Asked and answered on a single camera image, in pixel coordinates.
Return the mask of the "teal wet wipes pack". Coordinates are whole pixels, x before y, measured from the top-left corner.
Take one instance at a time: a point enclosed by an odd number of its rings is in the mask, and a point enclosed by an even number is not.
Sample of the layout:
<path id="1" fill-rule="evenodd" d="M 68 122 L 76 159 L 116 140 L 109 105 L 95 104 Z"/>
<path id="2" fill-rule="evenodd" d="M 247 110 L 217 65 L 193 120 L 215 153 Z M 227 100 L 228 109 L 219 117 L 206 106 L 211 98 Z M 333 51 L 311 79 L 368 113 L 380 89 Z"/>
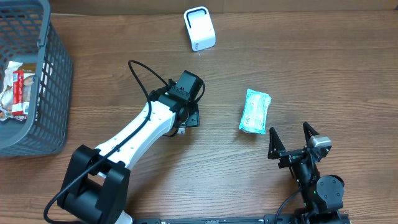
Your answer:
<path id="1" fill-rule="evenodd" d="M 239 129 L 245 133 L 265 134 L 267 110 L 271 100 L 267 93 L 247 89 Z"/>

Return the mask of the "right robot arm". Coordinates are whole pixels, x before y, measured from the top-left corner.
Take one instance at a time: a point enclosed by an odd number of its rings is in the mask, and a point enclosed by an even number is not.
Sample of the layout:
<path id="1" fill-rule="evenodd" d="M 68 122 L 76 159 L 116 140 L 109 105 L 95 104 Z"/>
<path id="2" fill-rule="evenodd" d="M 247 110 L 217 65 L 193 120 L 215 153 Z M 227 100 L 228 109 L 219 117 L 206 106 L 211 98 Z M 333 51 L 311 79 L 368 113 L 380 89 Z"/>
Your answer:
<path id="1" fill-rule="evenodd" d="M 289 168 L 298 190 L 282 202 L 275 215 L 266 215 L 273 223 L 349 223 L 347 215 L 341 215 L 345 183 L 337 175 L 321 176 L 317 162 L 327 156 L 332 142 L 328 136 L 303 123 L 306 145 L 301 149 L 287 151 L 274 128 L 269 130 L 269 159 L 278 159 L 280 169 Z M 304 207 L 293 214 L 282 215 L 286 204 L 300 194 Z"/>

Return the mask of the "brown cookie snack bag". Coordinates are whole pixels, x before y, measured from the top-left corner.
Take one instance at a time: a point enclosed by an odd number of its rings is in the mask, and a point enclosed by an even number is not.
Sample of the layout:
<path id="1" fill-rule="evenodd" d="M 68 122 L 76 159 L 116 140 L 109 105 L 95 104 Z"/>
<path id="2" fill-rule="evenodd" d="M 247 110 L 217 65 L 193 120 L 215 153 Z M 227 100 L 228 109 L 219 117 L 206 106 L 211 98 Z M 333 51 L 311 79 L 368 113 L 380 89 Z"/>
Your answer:
<path id="1" fill-rule="evenodd" d="M 8 119 L 16 119 L 18 121 L 24 121 L 28 115 L 13 116 L 12 115 L 12 102 L 13 102 L 13 80 L 12 74 L 16 70 L 30 70 L 35 76 L 35 63 L 22 63 L 10 61 L 6 70 L 5 77 L 3 79 L 3 89 L 1 92 L 1 121 Z"/>

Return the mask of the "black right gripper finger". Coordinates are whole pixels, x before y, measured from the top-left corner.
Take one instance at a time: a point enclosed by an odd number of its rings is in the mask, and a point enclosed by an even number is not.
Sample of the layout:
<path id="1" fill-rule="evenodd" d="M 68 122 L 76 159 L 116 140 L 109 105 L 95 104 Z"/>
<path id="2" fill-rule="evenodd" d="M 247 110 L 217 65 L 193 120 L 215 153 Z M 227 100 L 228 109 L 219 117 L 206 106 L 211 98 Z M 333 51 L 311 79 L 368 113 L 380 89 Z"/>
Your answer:
<path id="1" fill-rule="evenodd" d="M 280 155 L 285 152 L 285 147 L 274 127 L 269 129 L 269 137 L 268 159 L 278 159 L 280 158 Z"/>
<path id="2" fill-rule="evenodd" d="M 310 138 L 311 138 L 312 136 L 319 135 L 319 133 L 318 133 L 317 131 L 315 131 L 315 130 L 309 125 L 308 122 L 304 122 L 304 123 L 303 123 L 303 131 L 304 131 L 304 134 L 305 134 L 305 140 L 306 140 L 306 143 L 307 143 L 307 144 L 309 143 Z"/>

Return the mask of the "white barcode scanner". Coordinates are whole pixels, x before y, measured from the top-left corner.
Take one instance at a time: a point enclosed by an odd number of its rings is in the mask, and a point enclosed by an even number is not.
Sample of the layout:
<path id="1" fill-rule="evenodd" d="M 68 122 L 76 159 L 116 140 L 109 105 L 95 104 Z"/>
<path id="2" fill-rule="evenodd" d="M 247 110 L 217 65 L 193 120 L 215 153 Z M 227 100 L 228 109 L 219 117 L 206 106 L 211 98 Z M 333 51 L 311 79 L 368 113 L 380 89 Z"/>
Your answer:
<path id="1" fill-rule="evenodd" d="M 187 9 L 183 18 L 194 52 L 211 48 L 216 44 L 211 16 L 205 6 Z"/>

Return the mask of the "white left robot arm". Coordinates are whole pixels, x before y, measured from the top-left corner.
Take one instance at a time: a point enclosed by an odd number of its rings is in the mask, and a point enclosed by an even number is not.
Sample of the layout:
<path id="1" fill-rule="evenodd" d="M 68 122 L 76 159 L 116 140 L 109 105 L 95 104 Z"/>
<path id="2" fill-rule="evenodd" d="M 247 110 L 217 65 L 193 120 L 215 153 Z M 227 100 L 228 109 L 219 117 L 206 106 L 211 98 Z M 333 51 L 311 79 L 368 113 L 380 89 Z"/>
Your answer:
<path id="1" fill-rule="evenodd" d="M 132 168 L 171 129 L 199 125 L 204 91 L 203 80 L 184 71 L 177 82 L 146 94 L 142 111 L 117 135 L 94 149 L 81 145 L 75 150 L 57 205 L 79 223 L 133 223 L 126 213 Z"/>

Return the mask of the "red snack bar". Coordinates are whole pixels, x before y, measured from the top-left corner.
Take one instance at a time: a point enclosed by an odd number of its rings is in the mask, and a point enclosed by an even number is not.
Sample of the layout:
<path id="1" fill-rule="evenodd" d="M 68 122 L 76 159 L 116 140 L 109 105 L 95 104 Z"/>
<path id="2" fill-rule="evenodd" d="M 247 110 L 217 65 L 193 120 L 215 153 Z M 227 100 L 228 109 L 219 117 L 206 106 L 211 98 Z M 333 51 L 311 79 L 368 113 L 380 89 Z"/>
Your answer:
<path id="1" fill-rule="evenodd" d="M 13 72 L 13 116 L 28 115 L 33 76 L 34 74 L 30 70 L 16 70 Z"/>

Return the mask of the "grey plastic mesh basket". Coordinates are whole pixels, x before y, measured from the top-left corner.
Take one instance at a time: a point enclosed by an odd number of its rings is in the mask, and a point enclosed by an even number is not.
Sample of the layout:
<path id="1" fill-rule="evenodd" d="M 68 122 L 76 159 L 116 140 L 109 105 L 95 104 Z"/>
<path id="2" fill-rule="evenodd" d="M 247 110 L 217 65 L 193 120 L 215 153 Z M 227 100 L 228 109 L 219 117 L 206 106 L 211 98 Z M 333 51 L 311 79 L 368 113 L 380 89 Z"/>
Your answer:
<path id="1" fill-rule="evenodd" d="M 62 150 L 72 82 L 49 2 L 1 1 L 1 156 Z"/>

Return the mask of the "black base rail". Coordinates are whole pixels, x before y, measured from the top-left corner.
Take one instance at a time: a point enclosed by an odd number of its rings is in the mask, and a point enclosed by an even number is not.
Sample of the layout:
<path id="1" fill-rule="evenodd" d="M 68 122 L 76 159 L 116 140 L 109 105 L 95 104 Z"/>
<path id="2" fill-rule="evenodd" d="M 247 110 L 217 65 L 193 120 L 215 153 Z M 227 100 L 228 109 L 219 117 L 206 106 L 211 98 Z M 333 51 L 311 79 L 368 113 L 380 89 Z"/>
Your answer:
<path id="1" fill-rule="evenodd" d="M 160 219 L 160 218 L 141 218 L 133 221 L 133 224 L 274 224 L 275 215 L 264 215 L 263 217 L 239 217 L 239 218 L 186 218 L 186 219 Z M 307 223 L 298 221 L 293 215 L 279 215 L 278 224 Z M 340 217 L 316 218 L 310 223 L 342 223 L 350 224 L 348 215 Z"/>

